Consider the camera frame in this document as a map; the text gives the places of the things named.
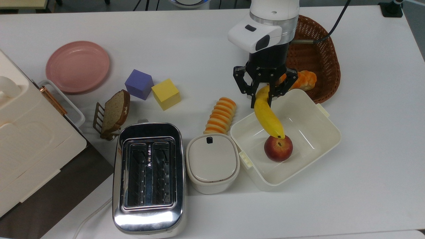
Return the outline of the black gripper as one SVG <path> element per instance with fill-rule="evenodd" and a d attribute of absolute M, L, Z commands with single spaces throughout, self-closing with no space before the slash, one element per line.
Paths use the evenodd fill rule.
<path fill-rule="evenodd" d="M 298 79 L 295 69 L 286 68 L 289 46 L 290 44 L 286 43 L 250 53 L 246 66 L 233 68 L 233 77 L 240 92 L 251 96 L 252 109 L 260 83 L 269 83 L 268 104 L 271 106 L 273 97 L 285 95 Z M 252 79 L 250 85 L 245 80 L 245 74 Z"/>

